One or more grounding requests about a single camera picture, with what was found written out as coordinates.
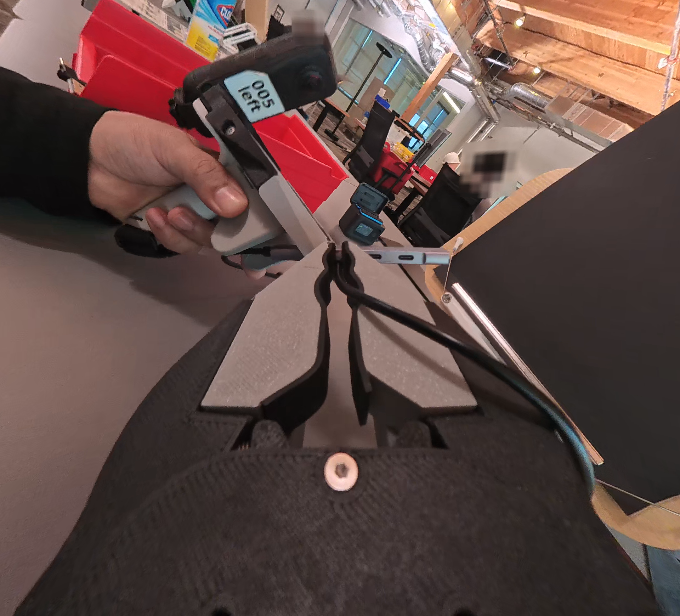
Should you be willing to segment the white wipes canister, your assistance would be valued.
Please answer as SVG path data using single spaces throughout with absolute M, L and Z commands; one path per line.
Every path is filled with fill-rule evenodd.
M 188 26 L 185 44 L 213 62 L 237 0 L 197 0 Z

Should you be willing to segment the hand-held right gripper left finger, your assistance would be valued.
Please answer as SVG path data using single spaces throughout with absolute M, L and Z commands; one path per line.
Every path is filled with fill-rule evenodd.
M 321 245 L 252 300 L 201 408 L 308 420 L 328 392 L 331 246 Z

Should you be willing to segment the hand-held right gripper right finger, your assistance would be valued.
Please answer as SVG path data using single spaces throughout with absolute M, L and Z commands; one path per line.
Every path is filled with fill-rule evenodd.
M 361 294 L 433 323 L 426 302 L 398 270 L 354 245 L 345 247 L 345 281 Z M 352 398 L 360 424 L 386 428 L 476 410 L 452 353 L 355 300 L 348 339 Z

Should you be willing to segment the black floor lamp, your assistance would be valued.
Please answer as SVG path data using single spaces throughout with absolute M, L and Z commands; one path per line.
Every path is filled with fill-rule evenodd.
M 382 41 L 377 41 L 374 45 L 368 46 L 368 49 L 370 49 L 370 51 L 367 52 L 365 57 L 365 65 L 361 66 L 361 70 L 359 71 L 358 83 L 356 88 L 353 88 L 353 94 L 346 109 L 347 113 L 350 113 L 355 105 L 358 104 L 365 87 L 368 86 L 374 72 L 381 62 L 387 61 L 387 63 L 389 63 L 391 59 L 393 59 L 392 50 Z

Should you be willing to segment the blue and black device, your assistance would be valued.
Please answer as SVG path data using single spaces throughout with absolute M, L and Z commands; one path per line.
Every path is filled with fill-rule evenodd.
M 339 221 L 345 237 L 369 247 L 376 243 L 385 230 L 380 213 L 390 202 L 390 197 L 380 189 L 361 183 L 350 199 L 350 207 Z

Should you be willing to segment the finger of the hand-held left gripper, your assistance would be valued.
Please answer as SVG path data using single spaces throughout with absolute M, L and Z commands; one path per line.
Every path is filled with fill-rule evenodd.
M 326 231 L 282 174 L 264 182 L 259 195 L 302 255 L 327 245 Z
M 265 271 L 283 262 L 297 262 L 304 255 L 297 247 L 253 247 L 237 255 L 224 255 L 224 263 L 240 271 Z

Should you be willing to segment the black monitor screen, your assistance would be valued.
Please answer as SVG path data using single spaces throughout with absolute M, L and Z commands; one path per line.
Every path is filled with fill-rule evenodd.
M 679 494 L 679 104 L 452 258 L 603 458 L 625 513 Z

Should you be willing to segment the red plastic bin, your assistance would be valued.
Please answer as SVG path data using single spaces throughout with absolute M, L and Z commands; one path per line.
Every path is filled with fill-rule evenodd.
M 185 75 L 208 62 L 114 0 L 99 0 L 80 33 L 72 67 L 81 96 L 104 107 L 176 125 L 169 100 Z M 254 128 L 285 179 L 315 212 L 348 178 L 312 128 L 292 111 Z

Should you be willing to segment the black office chair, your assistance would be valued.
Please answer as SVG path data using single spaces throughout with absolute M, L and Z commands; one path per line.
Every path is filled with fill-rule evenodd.
M 344 165 L 357 182 L 370 181 L 372 178 L 371 175 L 380 161 L 395 117 L 396 114 L 381 102 L 373 102 L 363 134 L 344 160 Z
M 471 219 L 481 197 L 445 163 L 427 193 L 398 223 L 415 247 L 438 248 L 456 236 Z

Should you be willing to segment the person's left hand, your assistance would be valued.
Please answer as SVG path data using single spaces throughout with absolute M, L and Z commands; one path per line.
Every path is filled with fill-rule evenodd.
M 182 184 L 219 217 L 231 219 L 248 208 L 216 153 L 168 124 L 108 111 L 92 129 L 89 152 L 89 200 L 118 220 Z

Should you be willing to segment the grey usb hub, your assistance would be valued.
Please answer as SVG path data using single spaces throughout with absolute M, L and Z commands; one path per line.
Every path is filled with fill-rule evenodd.
M 450 253 L 442 248 L 406 248 L 402 246 L 363 247 L 363 251 L 381 264 L 447 266 Z

